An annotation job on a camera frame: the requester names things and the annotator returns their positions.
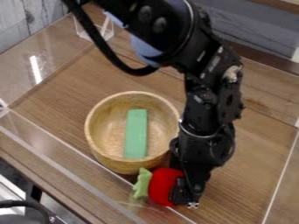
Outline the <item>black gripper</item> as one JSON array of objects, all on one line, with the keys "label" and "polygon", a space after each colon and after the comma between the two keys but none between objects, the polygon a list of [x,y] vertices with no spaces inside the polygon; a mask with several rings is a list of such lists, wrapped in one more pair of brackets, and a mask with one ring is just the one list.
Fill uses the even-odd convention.
[{"label": "black gripper", "polygon": [[234,155],[236,136],[233,122],[218,126],[213,132],[201,132],[187,118],[181,117],[178,137],[170,143],[170,166],[183,172],[183,178],[175,180],[169,197],[175,205],[189,203],[190,209],[199,208],[213,170],[222,167]]}]

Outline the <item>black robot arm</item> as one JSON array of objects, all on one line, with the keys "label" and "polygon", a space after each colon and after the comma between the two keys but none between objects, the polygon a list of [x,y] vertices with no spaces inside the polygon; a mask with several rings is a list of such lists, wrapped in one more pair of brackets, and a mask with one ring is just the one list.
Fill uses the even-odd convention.
[{"label": "black robot arm", "polygon": [[133,35],[135,52],[146,66],[133,68],[111,49],[78,0],[62,0],[98,49],[111,63],[134,76],[174,67],[185,76],[186,106],[178,137],[170,142],[167,176],[154,181],[157,203],[199,206],[213,170],[237,149],[234,121],[242,117],[244,63],[214,33],[209,13],[193,0],[95,0]]}]

